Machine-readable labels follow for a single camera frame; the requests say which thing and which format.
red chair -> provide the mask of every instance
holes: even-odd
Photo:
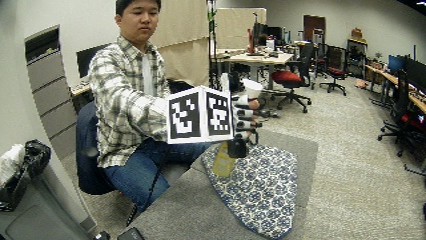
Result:
[[[282,104],[286,100],[293,103],[293,100],[298,102],[303,106],[303,113],[307,113],[307,108],[301,99],[307,100],[307,105],[311,104],[310,98],[294,93],[294,88],[309,87],[310,86],[310,77],[309,77],[309,68],[311,63],[311,57],[314,52],[314,45],[311,43],[306,43],[301,50],[301,57],[298,61],[290,61],[287,65],[297,67],[298,74],[291,71],[275,71],[271,73],[270,77],[277,84],[279,84],[283,88],[290,89],[290,92],[274,92],[270,96],[270,99],[274,100],[277,96],[285,96],[285,98],[278,102],[277,109],[282,109]]]
[[[336,80],[344,80],[346,79],[346,49],[327,46],[327,54],[326,54],[326,73],[333,78],[333,82],[330,83],[319,83],[319,87],[322,85],[327,86],[327,93],[334,90],[334,88],[338,88],[343,92],[343,96],[346,96],[346,89],[342,85],[336,83]]]

white wall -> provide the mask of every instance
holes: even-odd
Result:
[[[113,42],[118,35],[114,1],[18,0],[17,2],[17,18],[22,22],[24,37],[60,25],[65,76],[69,86],[76,86],[80,83],[76,52]]]
[[[217,7],[266,8],[267,24],[286,27],[293,40],[303,29],[303,15],[326,18],[326,43],[346,48],[351,29],[360,28],[367,56],[414,54],[426,63],[426,16],[395,0],[217,0]]]
[[[36,22],[45,27],[49,23],[38,19],[22,18],[18,13],[33,13],[25,1],[0,1],[0,153],[10,149],[13,144],[24,144],[38,139],[49,145],[34,101],[26,74],[24,38]],[[81,222],[86,217],[81,200],[54,151],[45,171],[52,191],[72,218]]]

cube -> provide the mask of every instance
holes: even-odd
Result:
[[[229,93],[205,86],[171,94],[167,100],[167,143],[214,142],[233,138]]]

collar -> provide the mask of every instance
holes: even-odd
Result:
[[[134,60],[138,56],[143,56],[145,53],[142,53],[121,35],[117,37],[117,44],[130,60]],[[147,41],[146,54],[153,53],[155,50],[155,46]]]

jeans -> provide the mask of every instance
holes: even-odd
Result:
[[[167,144],[147,138],[123,166],[110,166],[105,174],[117,190],[131,199],[141,212],[146,201],[149,206],[169,188],[169,183],[159,174],[150,198],[149,189],[155,177],[158,165],[165,163],[191,164],[211,143]]]

